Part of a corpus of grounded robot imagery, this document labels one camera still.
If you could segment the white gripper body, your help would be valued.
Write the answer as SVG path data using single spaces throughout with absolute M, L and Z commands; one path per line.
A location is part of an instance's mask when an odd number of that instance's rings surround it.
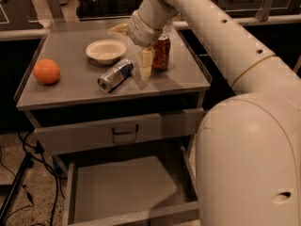
M 128 36 L 135 45 L 150 47 L 158 41 L 163 27 L 163 17 L 147 15 L 143 18 L 135 10 L 128 23 Z

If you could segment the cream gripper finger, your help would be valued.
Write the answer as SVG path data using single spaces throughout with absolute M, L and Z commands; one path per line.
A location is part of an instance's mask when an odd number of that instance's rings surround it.
M 128 25 L 127 24 L 118 24 L 108 29 L 108 35 L 128 35 Z
M 152 47 L 143 48 L 137 53 L 137 61 L 140 76 L 143 81 L 147 81 L 151 76 L 151 66 L 154 58 L 154 50 Z

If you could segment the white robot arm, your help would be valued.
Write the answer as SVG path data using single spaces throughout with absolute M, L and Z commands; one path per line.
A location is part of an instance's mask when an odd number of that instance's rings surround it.
M 177 14 L 236 93 L 198 129 L 201 226 L 301 226 L 299 77 L 211 0 L 143 0 L 122 31 L 147 47 Z

